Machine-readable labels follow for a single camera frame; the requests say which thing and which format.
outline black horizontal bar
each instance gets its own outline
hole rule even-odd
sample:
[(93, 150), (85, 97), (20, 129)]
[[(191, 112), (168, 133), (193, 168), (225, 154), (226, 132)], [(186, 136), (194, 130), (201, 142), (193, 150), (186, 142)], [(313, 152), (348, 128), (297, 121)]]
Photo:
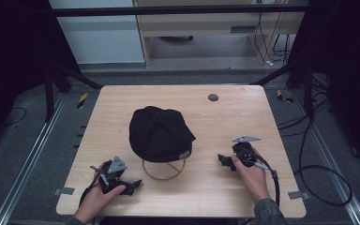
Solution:
[(60, 8), (53, 10), (32, 10), (31, 14), (52, 14), (56, 17), (124, 16), (159, 14), (206, 14), (206, 13), (250, 13), (250, 12), (300, 12), (328, 9), (325, 6), (309, 4), (291, 5), (231, 5), (231, 6), (179, 6), (179, 7), (99, 7)]

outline sleeve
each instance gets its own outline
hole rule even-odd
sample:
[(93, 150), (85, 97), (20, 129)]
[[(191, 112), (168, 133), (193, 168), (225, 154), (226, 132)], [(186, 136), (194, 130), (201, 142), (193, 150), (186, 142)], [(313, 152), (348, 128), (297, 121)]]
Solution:
[(84, 225), (84, 224), (75, 217), (71, 217), (69, 220), (67, 220), (65, 225)]
[(278, 205), (272, 199), (263, 199), (254, 208), (257, 224), (288, 224)]

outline black beret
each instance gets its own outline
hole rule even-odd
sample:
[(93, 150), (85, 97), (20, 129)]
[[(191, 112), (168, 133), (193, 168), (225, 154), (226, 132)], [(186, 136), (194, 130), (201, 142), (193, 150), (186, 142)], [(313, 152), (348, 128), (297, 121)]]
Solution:
[(195, 140), (183, 115), (176, 110), (147, 106), (136, 110), (129, 124), (134, 153), (150, 162), (171, 162), (191, 155)]

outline light wood tabletop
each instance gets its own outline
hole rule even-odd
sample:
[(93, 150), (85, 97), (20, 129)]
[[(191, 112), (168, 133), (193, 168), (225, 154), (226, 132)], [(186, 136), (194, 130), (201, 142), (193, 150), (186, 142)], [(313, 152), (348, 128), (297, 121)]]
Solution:
[[(209, 100), (210, 94), (216, 94), (218, 100)], [(196, 137), (185, 169), (173, 180), (158, 181), (147, 176), (142, 160), (130, 148), (129, 122), (136, 110), (146, 106), (179, 111)], [(56, 211), (74, 214), (83, 191), (93, 180), (94, 171), (89, 167), (119, 156), (127, 164), (121, 179), (129, 183), (142, 179), (142, 185), (133, 196), (115, 198), (103, 210), (103, 216), (254, 217), (254, 203), (238, 172), (218, 161), (218, 154), (233, 154), (232, 139), (243, 135), (262, 138), (251, 144), (277, 170), (280, 209), (285, 218), (302, 218), (306, 208), (301, 199), (288, 196), (298, 187), (265, 92), (257, 85), (103, 87), (65, 184), (75, 190), (72, 195), (60, 196)], [(162, 177), (174, 171), (165, 163), (147, 163), (146, 168)], [(270, 172), (266, 174), (270, 195), (275, 199), (273, 179)]]

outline wall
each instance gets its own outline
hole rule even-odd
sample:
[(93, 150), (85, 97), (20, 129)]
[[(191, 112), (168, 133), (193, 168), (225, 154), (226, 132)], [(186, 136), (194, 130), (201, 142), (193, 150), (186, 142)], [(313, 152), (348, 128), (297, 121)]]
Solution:
[[(131, 0), (50, 0), (52, 8), (133, 7)], [(135, 16), (58, 18), (78, 64), (144, 63)]]

